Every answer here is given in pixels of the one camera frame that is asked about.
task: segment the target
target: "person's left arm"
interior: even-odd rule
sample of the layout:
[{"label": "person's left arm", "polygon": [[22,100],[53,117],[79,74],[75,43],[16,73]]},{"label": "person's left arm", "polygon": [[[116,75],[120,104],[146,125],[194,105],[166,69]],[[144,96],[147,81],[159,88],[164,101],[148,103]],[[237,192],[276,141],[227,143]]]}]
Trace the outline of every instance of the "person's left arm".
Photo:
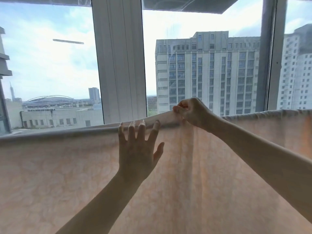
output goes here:
[{"label": "person's left arm", "polygon": [[79,213],[68,221],[57,234],[106,234],[138,190],[153,171],[163,153],[164,143],[154,153],[160,128],[156,121],[148,140],[145,140],[145,122],[141,122],[135,138],[135,123],[128,128],[128,140],[119,126],[119,170],[107,186]]}]

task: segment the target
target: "hand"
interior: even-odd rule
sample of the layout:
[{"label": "hand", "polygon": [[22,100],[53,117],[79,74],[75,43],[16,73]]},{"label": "hand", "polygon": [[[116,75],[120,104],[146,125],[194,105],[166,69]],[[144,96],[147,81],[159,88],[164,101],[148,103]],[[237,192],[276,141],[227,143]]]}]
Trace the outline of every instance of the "hand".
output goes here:
[{"label": "hand", "polygon": [[198,98],[183,99],[177,106],[173,107],[173,111],[179,113],[190,124],[210,133],[213,132],[214,122],[220,120]]},{"label": "hand", "polygon": [[128,140],[123,133],[123,123],[119,126],[119,171],[118,174],[124,181],[130,184],[140,185],[153,171],[162,153],[164,142],[160,143],[154,153],[155,141],[160,128],[157,120],[150,133],[148,140],[145,140],[145,121],[138,127],[138,135],[135,138],[135,122],[128,127]]}]

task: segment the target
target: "fabric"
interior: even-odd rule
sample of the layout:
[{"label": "fabric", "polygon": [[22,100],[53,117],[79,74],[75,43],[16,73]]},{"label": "fabric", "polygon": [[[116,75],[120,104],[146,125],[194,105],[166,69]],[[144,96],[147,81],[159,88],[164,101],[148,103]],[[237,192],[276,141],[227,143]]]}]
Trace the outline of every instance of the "fabric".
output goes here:
[{"label": "fabric", "polygon": [[[110,233],[312,233],[219,138],[173,112],[147,118],[148,128],[155,119],[164,154]],[[312,158],[309,110],[225,119]],[[116,126],[2,138],[0,233],[53,234],[79,212],[118,170]]]}]

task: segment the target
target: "blue sky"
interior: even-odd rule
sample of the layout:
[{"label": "blue sky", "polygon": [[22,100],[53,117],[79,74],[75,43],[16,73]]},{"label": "blue sky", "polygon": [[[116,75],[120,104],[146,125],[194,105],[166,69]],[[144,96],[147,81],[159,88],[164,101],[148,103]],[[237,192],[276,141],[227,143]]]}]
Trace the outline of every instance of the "blue sky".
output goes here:
[{"label": "blue sky", "polygon": [[[289,1],[286,33],[312,23],[312,2]],[[262,0],[239,0],[222,15],[143,11],[147,94],[156,94],[156,39],[189,38],[196,31],[229,31],[229,36],[260,36]],[[8,67],[6,98],[23,100],[43,95],[88,98],[89,87],[99,87],[96,46],[90,7],[0,2],[0,26]],[[84,45],[54,42],[66,39]]]}]

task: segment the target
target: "person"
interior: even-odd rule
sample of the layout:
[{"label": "person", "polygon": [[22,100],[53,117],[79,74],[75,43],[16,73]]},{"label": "person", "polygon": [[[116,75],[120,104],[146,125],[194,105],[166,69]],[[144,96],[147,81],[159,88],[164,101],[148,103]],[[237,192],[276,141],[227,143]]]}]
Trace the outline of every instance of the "person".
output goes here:
[{"label": "person", "polygon": [[[213,114],[198,98],[184,99],[173,107],[190,124],[219,137],[307,220],[312,222],[312,162]],[[145,122],[135,138],[135,124],[128,127],[128,140],[119,126],[119,170],[107,186],[57,234],[106,234],[149,176],[163,154],[164,143],[155,153],[160,122],[148,140]]]}]

